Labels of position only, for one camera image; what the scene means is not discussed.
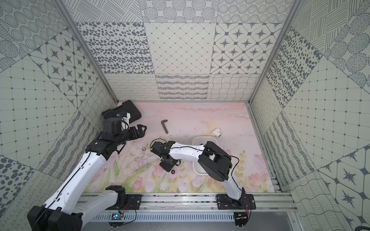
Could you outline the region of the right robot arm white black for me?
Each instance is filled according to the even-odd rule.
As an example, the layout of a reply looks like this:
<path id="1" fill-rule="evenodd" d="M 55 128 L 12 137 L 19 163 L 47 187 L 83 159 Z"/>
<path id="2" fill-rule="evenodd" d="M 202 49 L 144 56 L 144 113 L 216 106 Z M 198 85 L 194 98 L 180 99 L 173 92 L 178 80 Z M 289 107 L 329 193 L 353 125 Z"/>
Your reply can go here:
<path id="1" fill-rule="evenodd" d="M 241 199 L 243 190 L 233 177 L 233 157 L 212 141 L 202 145 L 155 141 L 150 146 L 150 151 L 159 157 L 160 166 L 166 172 L 170 172 L 182 160 L 199 163 L 209 177 L 223 184 L 230 199 Z"/>

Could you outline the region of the white pipe elbow fitting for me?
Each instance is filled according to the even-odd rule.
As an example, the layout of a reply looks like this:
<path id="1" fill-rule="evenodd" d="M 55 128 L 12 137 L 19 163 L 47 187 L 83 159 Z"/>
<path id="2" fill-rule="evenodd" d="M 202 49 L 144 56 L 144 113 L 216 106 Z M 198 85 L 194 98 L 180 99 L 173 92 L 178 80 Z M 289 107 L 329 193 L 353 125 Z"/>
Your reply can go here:
<path id="1" fill-rule="evenodd" d="M 219 138 L 222 134 L 221 134 L 221 130 L 219 128 L 216 128 L 214 129 L 212 132 L 211 132 L 211 135 L 212 136 L 215 136 L 217 138 Z"/>

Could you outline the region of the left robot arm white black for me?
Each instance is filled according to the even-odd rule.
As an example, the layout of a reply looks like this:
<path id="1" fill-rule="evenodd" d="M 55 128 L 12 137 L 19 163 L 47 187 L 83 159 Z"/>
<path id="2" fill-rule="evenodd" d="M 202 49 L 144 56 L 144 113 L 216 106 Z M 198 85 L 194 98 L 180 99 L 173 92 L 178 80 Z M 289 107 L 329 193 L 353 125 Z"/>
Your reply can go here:
<path id="1" fill-rule="evenodd" d="M 77 202 L 96 172 L 109 160 L 118 146 L 145 136 L 147 127 L 130 127 L 120 117 L 103 122 L 103 131 L 85 149 L 80 162 L 60 188 L 42 206 L 33 206 L 27 219 L 33 231 L 80 231 L 86 223 L 107 208 L 121 210 L 129 200 L 120 185 L 111 185 L 81 208 Z"/>

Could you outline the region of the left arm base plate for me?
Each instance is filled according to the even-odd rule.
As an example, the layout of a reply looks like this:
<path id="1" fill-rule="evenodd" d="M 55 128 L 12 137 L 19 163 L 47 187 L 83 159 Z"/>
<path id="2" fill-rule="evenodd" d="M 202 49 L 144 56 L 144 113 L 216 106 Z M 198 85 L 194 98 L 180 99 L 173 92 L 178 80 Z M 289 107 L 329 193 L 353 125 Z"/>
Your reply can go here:
<path id="1" fill-rule="evenodd" d="M 141 205 L 141 194 L 119 195 L 116 204 L 108 207 L 107 210 L 139 210 Z"/>

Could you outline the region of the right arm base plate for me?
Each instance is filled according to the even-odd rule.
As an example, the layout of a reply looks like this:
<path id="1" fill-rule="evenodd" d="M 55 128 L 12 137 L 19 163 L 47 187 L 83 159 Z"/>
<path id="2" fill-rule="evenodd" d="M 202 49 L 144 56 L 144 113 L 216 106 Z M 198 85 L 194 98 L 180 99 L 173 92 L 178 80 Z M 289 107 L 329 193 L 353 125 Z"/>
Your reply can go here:
<path id="1" fill-rule="evenodd" d="M 256 204 L 252 194 L 242 193 L 239 200 L 230 198 L 227 194 L 216 195 L 217 207 L 219 210 L 255 210 Z"/>

